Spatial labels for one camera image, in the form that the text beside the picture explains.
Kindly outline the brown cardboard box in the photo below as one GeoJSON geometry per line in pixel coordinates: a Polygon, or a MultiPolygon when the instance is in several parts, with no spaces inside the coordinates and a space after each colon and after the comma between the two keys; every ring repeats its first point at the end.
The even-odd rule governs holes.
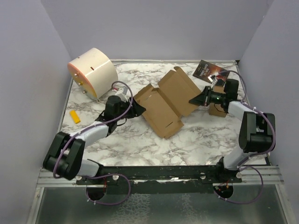
{"type": "Polygon", "coordinates": [[[182,117],[189,116],[196,105],[189,100],[198,96],[201,90],[178,66],[170,70],[155,88],[148,84],[135,96],[135,101],[146,111],[142,114],[153,131],[168,139],[183,126],[182,117]]]}

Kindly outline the yellow rectangular block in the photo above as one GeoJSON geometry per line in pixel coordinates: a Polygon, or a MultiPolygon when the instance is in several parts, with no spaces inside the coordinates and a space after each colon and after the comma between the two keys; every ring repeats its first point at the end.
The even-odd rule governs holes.
{"type": "Polygon", "coordinates": [[[75,124],[80,123],[80,118],[77,115],[75,110],[70,111],[70,116],[71,116],[71,118],[72,118],[72,120],[74,121],[75,124]]]}

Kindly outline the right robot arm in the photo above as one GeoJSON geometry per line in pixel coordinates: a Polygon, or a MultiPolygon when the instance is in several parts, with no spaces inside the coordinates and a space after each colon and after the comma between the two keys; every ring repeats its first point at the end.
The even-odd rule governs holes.
{"type": "Polygon", "coordinates": [[[244,101],[237,100],[238,87],[237,80],[228,79],[223,93],[206,86],[199,95],[189,100],[189,103],[197,106],[208,106],[211,103],[220,105],[225,113],[241,121],[238,147],[216,164],[214,176],[219,182],[226,182],[234,177],[250,158],[271,152],[276,144],[275,115],[263,113],[244,101]]]}

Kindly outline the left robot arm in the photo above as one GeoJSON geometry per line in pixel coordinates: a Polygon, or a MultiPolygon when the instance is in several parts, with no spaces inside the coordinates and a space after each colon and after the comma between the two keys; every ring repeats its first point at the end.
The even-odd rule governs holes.
{"type": "Polygon", "coordinates": [[[104,111],[89,126],[73,132],[58,132],[45,156],[43,168],[51,171],[54,178],[72,180],[76,176],[98,184],[103,180],[102,165],[90,159],[84,160],[86,147],[108,137],[119,126],[119,120],[141,116],[146,108],[139,105],[133,97],[122,101],[119,96],[107,99],[104,111]]]}

